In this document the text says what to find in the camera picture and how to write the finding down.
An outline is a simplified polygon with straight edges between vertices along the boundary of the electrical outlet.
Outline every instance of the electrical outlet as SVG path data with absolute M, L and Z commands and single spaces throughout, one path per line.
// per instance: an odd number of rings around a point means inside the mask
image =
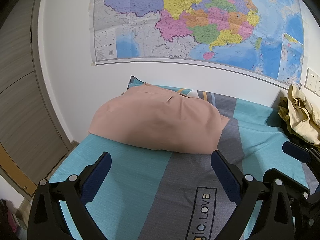
M 315 93 L 320 96 L 320 76 L 318 76 Z
M 317 78 L 318 78 L 317 74 L 308 68 L 305 87 L 311 90 L 312 92 L 314 92 L 316 89 Z

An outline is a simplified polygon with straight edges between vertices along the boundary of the wall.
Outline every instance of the wall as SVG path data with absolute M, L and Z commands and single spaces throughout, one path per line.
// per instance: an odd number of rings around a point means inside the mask
M 21 196 L 8 182 L 0 175 L 0 199 L 8 200 L 7 206 L 11 212 L 15 212 L 23 201 Z
M 83 140 L 91 119 L 103 103 L 125 91 L 131 75 L 149 82 L 205 90 L 266 106 L 274 106 L 286 90 L 267 82 L 221 69 L 175 63 L 118 63 L 92 66 L 89 0 L 41 0 L 40 60 L 50 98 L 70 140 Z M 305 64 L 320 74 L 317 51 L 320 28 L 304 6 Z M 312 101 L 319 98 L 303 88 Z

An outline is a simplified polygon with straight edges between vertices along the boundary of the map of china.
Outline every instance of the map of china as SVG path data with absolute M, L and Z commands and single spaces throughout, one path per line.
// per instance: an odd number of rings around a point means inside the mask
M 138 17 L 159 11 L 156 28 L 161 36 L 167 41 L 193 36 L 196 42 L 209 45 L 209 52 L 203 55 L 207 60 L 214 56 L 215 46 L 249 38 L 260 19 L 252 0 L 105 0 L 104 4 Z

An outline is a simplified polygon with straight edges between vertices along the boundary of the gray door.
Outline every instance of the gray door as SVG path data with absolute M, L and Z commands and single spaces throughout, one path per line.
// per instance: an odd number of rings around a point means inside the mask
M 34 72 L 30 26 L 34 0 L 19 0 L 0 29 L 0 143 L 35 185 L 68 152 L 47 112 Z M 9 168 L 0 166 L 9 177 Z M 15 183 L 26 190 L 26 186 Z

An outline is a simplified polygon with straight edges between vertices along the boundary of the bed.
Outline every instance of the bed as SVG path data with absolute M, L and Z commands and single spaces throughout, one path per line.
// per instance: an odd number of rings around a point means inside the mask
M 141 84 L 131 77 L 128 88 Z M 276 110 L 215 93 L 164 88 L 202 98 L 230 118 L 218 149 L 244 174 L 262 180 L 266 170 L 276 168 L 314 193 L 318 182 L 308 167 L 282 152 L 288 139 Z M 214 239 L 235 208 L 211 167 L 210 155 L 154 151 L 93 134 L 73 150 L 50 182 L 79 174 L 104 151 L 110 153 L 112 167 L 86 207 L 108 240 Z M 242 239 L 249 237 L 260 205 L 257 202 Z M 72 236 L 81 239 L 65 202 L 61 207 Z M 204 234 L 197 236 L 200 222 Z

